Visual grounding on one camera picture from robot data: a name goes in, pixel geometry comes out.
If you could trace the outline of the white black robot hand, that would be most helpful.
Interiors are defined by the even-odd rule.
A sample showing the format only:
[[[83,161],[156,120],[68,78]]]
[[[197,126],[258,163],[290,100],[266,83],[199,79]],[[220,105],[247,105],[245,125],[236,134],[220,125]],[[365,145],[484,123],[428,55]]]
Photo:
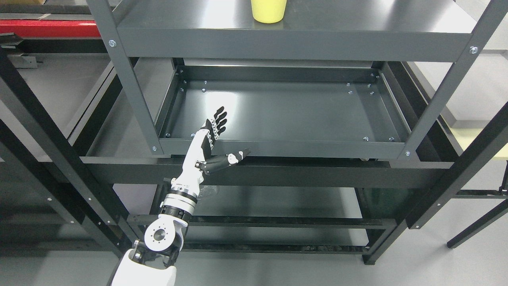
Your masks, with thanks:
[[[225,132],[227,112],[221,106],[212,116],[209,116],[200,129],[194,134],[183,161],[183,171],[180,176],[171,181],[171,190],[186,192],[198,197],[204,175],[237,165],[250,154],[249,149],[223,155],[213,156],[212,151],[220,135]]]

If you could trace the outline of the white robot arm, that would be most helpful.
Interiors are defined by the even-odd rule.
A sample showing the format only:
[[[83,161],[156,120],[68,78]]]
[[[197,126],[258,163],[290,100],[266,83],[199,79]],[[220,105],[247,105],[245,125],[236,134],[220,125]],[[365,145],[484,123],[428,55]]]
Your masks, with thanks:
[[[199,194],[200,188],[183,185],[167,191],[157,219],[120,259],[109,286],[174,286],[175,262],[185,240],[183,229],[189,226]]]

